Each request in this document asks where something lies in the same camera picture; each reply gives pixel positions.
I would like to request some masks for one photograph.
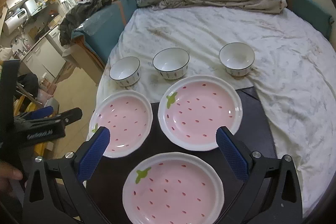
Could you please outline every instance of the white plate rim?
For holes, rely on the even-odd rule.
[[[193,165],[196,165],[200,169],[202,169],[207,176],[210,178],[212,184],[214,185],[215,188],[215,206],[212,209],[210,215],[207,217],[207,219],[204,221],[204,223],[207,224],[213,224],[217,218],[219,217],[221,210],[224,205],[224,188],[223,188],[223,183],[219,175],[216,173],[214,168],[206,163],[204,160],[200,159],[199,157],[186,154],[186,153],[181,153],[181,152],[168,152],[168,153],[160,153],[156,154],[154,156],[151,156],[143,161],[141,161],[127,176],[127,179],[124,183],[123,186],[123,207],[124,210],[130,219],[130,221],[133,224],[143,224],[140,222],[136,217],[134,217],[131,212],[133,211],[131,209],[131,200],[130,196],[132,196],[132,190],[129,193],[126,193],[125,186],[129,183],[132,183],[135,181],[137,177],[137,170],[144,170],[150,166],[153,166],[155,164],[158,164],[163,161],[167,160],[183,160],[188,163],[191,163]]]
[[[216,142],[209,143],[209,144],[190,144],[187,142],[184,142],[180,139],[178,139],[175,135],[172,134],[172,132],[168,129],[166,123],[164,122],[164,115],[165,115],[165,108],[166,108],[166,101],[167,96],[171,95],[173,92],[175,92],[179,87],[184,86],[189,83],[193,82],[199,82],[199,81],[207,81],[213,84],[219,85],[221,88],[226,90],[232,97],[232,100],[235,104],[235,120],[232,124],[232,127],[229,128],[231,133],[234,135],[241,124],[242,118],[243,118],[243,106],[242,101],[236,92],[236,90],[226,81],[223,79],[220,79],[218,77],[212,76],[212,75],[193,75],[186,78],[183,78],[179,81],[177,81],[175,84],[170,86],[164,93],[163,97],[161,98],[160,104],[159,104],[159,110],[157,112],[157,117],[159,119],[159,124],[162,132],[167,136],[167,138],[174,144],[190,150],[190,151],[209,151],[212,149],[215,149],[218,147]]]
[[[134,91],[134,90],[122,90],[116,93],[111,94],[110,96],[108,96],[105,100],[102,101],[102,103],[96,107],[91,119],[90,119],[90,123],[89,123],[89,133],[88,136],[86,138],[86,140],[89,140],[94,133],[92,132],[92,130],[95,128],[95,124],[93,123],[93,120],[95,120],[97,118],[97,116],[99,115],[99,112],[106,107],[107,105],[110,105],[111,102],[119,97],[124,97],[124,96],[131,96],[131,97],[135,97],[137,99],[139,99],[145,106],[146,111],[148,113],[148,120],[147,120],[147,130],[144,132],[144,134],[142,135],[142,138],[140,139],[140,141],[135,145],[130,147],[129,149],[123,151],[123,152],[104,152],[103,156],[114,159],[114,158],[120,158],[120,157],[125,157],[127,155],[129,155],[130,153],[134,152],[135,150],[137,150],[145,141],[145,139],[147,138],[147,136],[149,135],[149,132],[151,131],[151,127],[152,127],[152,121],[153,121],[153,111],[152,111],[152,106],[151,103],[149,102],[149,100],[142,95],[141,93]]]

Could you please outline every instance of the white cabinet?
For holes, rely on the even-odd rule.
[[[39,80],[42,79],[45,73],[47,74],[45,77],[49,82],[53,82],[55,79],[37,59],[33,52],[28,53],[23,62],[29,68],[29,70],[37,76]]]
[[[65,60],[44,37],[32,50],[41,64],[51,73],[55,78],[65,64]]]
[[[19,4],[23,0],[7,0],[8,9],[11,9],[15,5]]]

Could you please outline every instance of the white bowl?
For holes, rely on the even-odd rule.
[[[186,74],[189,58],[182,48],[167,48],[154,56],[153,65],[163,78],[174,80]]]
[[[140,60],[127,56],[117,61],[110,70],[110,77],[120,86],[133,85],[140,79]]]
[[[219,59],[229,74],[233,76],[244,76],[251,71],[255,53],[253,49],[245,43],[232,42],[220,50]]]

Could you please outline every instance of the pink plate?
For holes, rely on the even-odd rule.
[[[212,224],[223,204],[223,185],[215,170],[180,152],[142,161],[123,188],[123,205],[133,224]]]
[[[242,115],[242,103],[234,88],[209,75],[194,75],[176,82],[162,97],[158,111],[165,135],[193,151],[218,147],[217,129],[226,126],[235,134]]]
[[[89,138],[100,126],[108,128],[110,143],[104,156],[124,157],[142,145],[152,120],[152,107],[146,97],[133,90],[120,91],[96,108],[90,120]]]

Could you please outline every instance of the bed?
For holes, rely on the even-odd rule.
[[[213,6],[137,9],[110,53],[97,105],[124,89],[111,80],[109,70],[126,56],[138,57],[142,68],[140,80],[128,89],[159,102],[176,81],[164,80],[152,58],[168,47],[188,50],[186,76],[214,75],[235,89],[256,88],[278,157],[289,154],[294,159],[307,217],[336,172],[336,120],[332,116],[336,113],[336,53],[327,40],[330,26],[311,23],[315,28],[287,8],[279,14]],[[227,74],[218,58],[224,45],[236,41],[249,44],[256,54],[246,77]]]

